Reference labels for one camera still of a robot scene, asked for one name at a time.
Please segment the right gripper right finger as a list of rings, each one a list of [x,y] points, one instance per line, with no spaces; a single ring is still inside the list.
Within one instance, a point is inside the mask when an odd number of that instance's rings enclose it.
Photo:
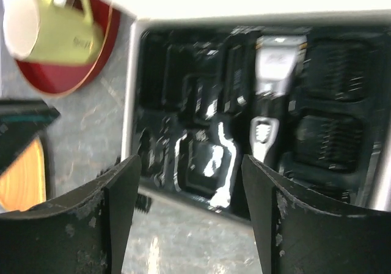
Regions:
[[[263,273],[389,273],[390,213],[337,201],[242,161]]]

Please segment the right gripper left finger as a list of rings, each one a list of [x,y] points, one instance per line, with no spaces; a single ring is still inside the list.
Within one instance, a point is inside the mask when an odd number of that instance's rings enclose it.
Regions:
[[[54,199],[1,214],[1,273],[121,273],[138,156]]]

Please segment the black comb guard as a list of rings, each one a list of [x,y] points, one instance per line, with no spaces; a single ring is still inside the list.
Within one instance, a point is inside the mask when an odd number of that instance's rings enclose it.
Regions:
[[[353,172],[362,145],[364,128],[351,116],[304,116],[296,129],[295,161],[331,171]]]

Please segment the black comb guard attachment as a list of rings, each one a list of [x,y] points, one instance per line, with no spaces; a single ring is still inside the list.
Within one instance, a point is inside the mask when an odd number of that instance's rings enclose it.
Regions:
[[[308,52],[304,86],[322,100],[355,102],[368,95],[371,48],[355,40],[316,40]]]

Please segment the black silver hair clipper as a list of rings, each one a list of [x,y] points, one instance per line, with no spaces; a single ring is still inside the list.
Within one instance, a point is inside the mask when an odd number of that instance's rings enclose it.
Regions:
[[[252,155],[274,169],[284,128],[287,96],[302,72],[307,37],[264,35],[257,39],[255,55],[254,118],[250,122]]]

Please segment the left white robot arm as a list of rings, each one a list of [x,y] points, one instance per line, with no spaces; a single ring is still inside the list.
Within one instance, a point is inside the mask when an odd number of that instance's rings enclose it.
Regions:
[[[1,99],[1,172],[18,158],[60,112],[40,99]]]

